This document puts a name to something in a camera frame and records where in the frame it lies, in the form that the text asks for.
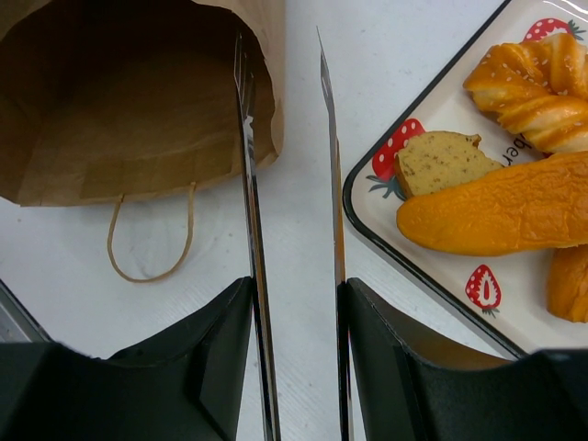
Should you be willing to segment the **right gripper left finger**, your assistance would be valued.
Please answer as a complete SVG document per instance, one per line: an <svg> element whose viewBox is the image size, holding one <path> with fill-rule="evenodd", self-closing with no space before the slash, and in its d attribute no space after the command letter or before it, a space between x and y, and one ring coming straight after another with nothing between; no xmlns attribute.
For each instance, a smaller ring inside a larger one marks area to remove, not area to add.
<svg viewBox="0 0 588 441"><path fill-rule="evenodd" d="M253 281L107 359L1 342L4 440L233 440Z"/></svg>

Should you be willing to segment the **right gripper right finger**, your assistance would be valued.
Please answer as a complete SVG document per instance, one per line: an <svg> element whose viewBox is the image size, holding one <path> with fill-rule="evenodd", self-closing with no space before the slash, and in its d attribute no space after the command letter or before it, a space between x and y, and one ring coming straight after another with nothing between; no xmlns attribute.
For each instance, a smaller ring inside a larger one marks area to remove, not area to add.
<svg viewBox="0 0 588 441"><path fill-rule="evenodd" d="M337 289L339 402L351 436L352 390L369 440L584 440L587 353L515 361L457 343L351 278Z"/></svg>

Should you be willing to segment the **orange fake bread loaf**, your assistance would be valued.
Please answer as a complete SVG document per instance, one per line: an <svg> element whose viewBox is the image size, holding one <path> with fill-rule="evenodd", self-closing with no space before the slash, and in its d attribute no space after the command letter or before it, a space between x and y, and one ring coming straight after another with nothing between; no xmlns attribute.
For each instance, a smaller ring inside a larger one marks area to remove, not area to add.
<svg viewBox="0 0 588 441"><path fill-rule="evenodd" d="M551 262L548 311L569 322L587 322L587 246L557 249Z"/></svg>

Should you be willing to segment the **speckled fake bread slice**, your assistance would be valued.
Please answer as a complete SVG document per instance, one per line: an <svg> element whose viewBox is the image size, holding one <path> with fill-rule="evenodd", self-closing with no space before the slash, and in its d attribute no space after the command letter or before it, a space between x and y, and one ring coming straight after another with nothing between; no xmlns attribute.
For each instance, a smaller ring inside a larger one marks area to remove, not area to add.
<svg viewBox="0 0 588 441"><path fill-rule="evenodd" d="M411 137L394 160L406 198L479 179L503 166L479 149L481 136L435 130Z"/></svg>

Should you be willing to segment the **brown paper bag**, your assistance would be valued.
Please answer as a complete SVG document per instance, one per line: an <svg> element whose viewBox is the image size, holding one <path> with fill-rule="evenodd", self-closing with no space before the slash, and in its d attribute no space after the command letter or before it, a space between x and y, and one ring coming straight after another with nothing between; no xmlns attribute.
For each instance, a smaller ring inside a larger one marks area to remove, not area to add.
<svg viewBox="0 0 588 441"><path fill-rule="evenodd" d="M4 1L1 195L67 207L193 194L241 173L235 45L254 158L284 141L282 1Z"/></svg>

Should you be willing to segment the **metal tongs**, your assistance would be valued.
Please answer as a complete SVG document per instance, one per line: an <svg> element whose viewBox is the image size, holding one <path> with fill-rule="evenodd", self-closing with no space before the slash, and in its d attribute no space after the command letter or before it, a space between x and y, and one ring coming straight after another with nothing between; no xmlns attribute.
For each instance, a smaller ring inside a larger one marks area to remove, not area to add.
<svg viewBox="0 0 588 441"><path fill-rule="evenodd" d="M306 28L292 50L285 151L263 169L254 160L261 88L244 37L235 48L263 428L268 440L347 440L351 390L347 333L337 310L345 254L334 92L317 28Z"/></svg>

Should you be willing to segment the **braided golden fake bread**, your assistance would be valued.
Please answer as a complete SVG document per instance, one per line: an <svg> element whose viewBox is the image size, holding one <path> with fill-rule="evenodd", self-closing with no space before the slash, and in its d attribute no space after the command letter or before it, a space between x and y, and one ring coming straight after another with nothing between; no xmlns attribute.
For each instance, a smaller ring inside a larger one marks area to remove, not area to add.
<svg viewBox="0 0 588 441"><path fill-rule="evenodd" d="M463 87L479 111L537 150L587 149L587 48L571 35L495 45Z"/></svg>

